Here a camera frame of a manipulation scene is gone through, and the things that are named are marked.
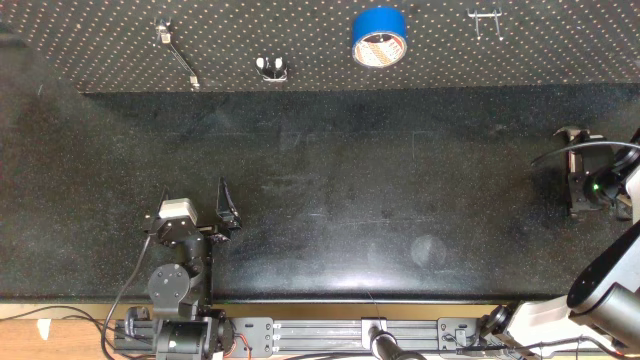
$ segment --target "pegboard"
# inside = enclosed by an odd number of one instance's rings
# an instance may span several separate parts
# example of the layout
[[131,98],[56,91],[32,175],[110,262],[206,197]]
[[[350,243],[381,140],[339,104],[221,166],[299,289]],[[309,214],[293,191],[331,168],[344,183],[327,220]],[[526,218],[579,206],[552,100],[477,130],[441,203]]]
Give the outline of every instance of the pegboard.
[[[356,90],[640,82],[640,0],[4,0],[2,21],[80,92],[191,91],[170,52],[154,46],[171,19],[176,48],[201,91]],[[408,51],[368,69],[351,56],[362,11],[404,13]],[[466,10],[500,8],[481,38]],[[261,80],[258,56],[282,56],[283,84]]]

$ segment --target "roll of blue painter's tape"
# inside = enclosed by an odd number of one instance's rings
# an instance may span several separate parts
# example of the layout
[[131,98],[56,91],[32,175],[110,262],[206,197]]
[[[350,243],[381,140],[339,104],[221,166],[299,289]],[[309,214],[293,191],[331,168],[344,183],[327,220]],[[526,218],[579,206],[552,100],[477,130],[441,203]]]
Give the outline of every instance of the roll of blue painter's tape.
[[369,9],[353,22],[353,58],[358,64],[383,68],[407,53],[407,26],[396,9]]

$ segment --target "blue tape roll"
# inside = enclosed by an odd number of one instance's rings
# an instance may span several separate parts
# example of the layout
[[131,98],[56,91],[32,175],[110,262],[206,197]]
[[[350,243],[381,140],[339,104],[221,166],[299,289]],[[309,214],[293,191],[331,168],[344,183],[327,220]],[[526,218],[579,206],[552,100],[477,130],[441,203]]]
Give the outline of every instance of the blue tape roll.
[[407,26],[402,13],[379,7],[364,11],[353,22],[353,58],[361,65],[386,67],[407,52]]

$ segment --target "black tabletop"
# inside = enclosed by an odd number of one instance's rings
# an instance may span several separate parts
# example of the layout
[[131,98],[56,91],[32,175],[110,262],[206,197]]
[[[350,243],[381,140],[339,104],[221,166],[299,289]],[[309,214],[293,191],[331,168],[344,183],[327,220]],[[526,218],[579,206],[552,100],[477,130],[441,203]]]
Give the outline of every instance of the black tabletop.
[[[244,228],[215,248],[217,301],[551,297],[629,226],[608,211],[567,218],[563,157],[529,161],[562,146],[565,125],[628,140],[638,86],[81,96],[12,84],[3,301],[112,300],[162,188],[205,221],[219,176]],[[127,300],[171,260],[153,246]]]

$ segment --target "speckled black surface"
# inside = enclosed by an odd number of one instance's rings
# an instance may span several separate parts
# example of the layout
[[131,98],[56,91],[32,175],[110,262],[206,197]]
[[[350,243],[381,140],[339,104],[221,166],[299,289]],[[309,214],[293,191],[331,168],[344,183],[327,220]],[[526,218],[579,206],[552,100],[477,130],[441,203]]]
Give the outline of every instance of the speckled black surface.
[[245,225],[220,301],[548,297],[627,226],[567,219],[562,157],[528,163],[567,124],[628,140],[638,86],[83,97],[0,58],[2,301],[112,300],[162,186],[207,218],[220,175]]

